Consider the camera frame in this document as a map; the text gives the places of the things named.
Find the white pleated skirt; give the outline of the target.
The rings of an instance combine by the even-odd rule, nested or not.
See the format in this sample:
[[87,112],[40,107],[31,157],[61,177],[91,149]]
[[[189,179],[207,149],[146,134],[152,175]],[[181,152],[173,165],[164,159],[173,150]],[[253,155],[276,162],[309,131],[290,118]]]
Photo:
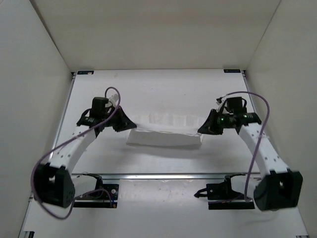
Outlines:
[[204,136],[198,133],[202,117],[152,113],[131,117],[136,128],[126,135],[126,144],[159,148],[198,149]]

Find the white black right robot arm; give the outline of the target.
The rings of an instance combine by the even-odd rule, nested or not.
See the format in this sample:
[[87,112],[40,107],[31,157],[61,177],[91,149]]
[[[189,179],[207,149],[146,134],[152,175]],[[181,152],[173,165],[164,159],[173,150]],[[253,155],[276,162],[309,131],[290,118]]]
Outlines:
[[234,199],[252,201],[261,211],[297,207],[303,177],[292,171],[281,159],[264,132],[266,120],[246,108],[242,97],[220,97],[219,107],[212,109],[198,133],[222,135],[225,129],[234,129],[252,153],[249,169],[257,165],[260,181],[251,181],[251,171],[244,174],[227,175],[224,182],[212,188],[206,196],[216,203],[228,203]]

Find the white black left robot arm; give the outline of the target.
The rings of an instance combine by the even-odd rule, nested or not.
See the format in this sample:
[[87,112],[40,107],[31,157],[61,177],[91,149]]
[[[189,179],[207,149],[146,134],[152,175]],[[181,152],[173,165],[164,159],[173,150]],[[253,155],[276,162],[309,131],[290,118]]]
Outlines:
[[90,144],[106,128],[115,132],[136,128],[124,113],[118,94],[95,97],[76,123],[71,138],[55,147],[48,162],[38,162],[32,170],[31,188],[36,200],[62,208],[70,206],[75,197],[72,171]]

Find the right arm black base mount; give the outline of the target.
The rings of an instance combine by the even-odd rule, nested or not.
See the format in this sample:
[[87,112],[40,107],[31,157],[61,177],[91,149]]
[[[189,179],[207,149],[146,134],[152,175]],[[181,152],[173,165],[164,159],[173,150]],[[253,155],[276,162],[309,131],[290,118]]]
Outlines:
[[207,183],[205,188],[194,194],[194,197],[207,198],[209,210],[253,210],[253,201],[245,201],[244,194],[232,189],[231,179],[241,176],[245,175],[226,175],[220,183]]

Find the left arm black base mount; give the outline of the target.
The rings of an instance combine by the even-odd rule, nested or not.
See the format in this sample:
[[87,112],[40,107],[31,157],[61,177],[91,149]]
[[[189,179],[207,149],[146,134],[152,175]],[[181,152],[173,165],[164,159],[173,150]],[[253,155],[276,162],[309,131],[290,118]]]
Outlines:
[[76,175],[72,181],[75,186],[75,208],[117,208],[118,183],[91,173]]

